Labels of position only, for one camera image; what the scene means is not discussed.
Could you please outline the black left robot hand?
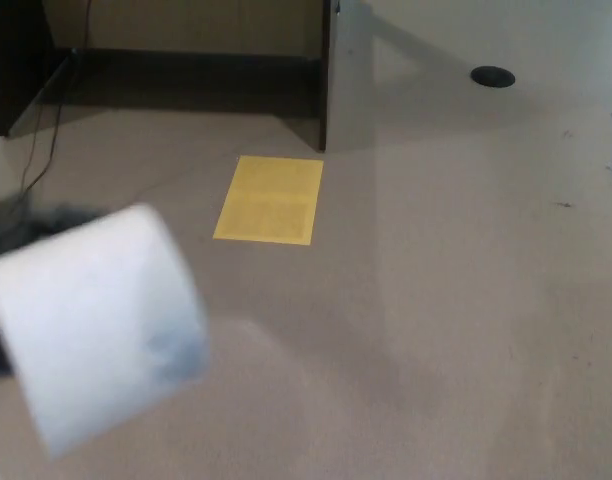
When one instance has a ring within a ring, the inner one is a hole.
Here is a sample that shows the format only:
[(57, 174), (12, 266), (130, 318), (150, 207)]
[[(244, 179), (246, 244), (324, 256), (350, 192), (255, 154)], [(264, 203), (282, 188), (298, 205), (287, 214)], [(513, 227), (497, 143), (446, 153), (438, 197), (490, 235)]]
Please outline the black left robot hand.
[[(17, 205), (0, 201), (0, 256), (79, 227), (109, 213), (107, 209), (61, 204), (34, 208), (29, 200)], [(0, 379), (14, 375), (0, 335)]]

